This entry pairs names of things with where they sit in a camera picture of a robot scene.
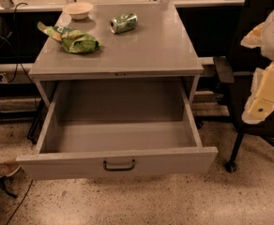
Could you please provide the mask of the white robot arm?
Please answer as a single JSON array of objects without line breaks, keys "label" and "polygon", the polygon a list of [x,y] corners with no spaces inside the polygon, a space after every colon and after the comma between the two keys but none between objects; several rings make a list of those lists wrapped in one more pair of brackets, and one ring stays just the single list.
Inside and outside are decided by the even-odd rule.
[{"label": "white robot arm", "polygon": [[259,47],[261,54],[271,63],[265,69],[257,68],[251,82],[242,120],[246,124],[259,124],[274,111],[274,9],[266,20],[254,27],[240,42],[250,49]]}]

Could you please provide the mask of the yellow white gripper body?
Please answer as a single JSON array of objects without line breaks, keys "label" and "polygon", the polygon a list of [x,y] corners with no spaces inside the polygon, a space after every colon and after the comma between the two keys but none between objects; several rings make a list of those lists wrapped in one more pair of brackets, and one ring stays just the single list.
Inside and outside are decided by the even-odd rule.
[{"label": "yellow white gripper body", "polygon": [[266,69],[257,68],[252,77],[249,96],[242,120],[255,125],[266,120],[274,111],[274,62]]}]

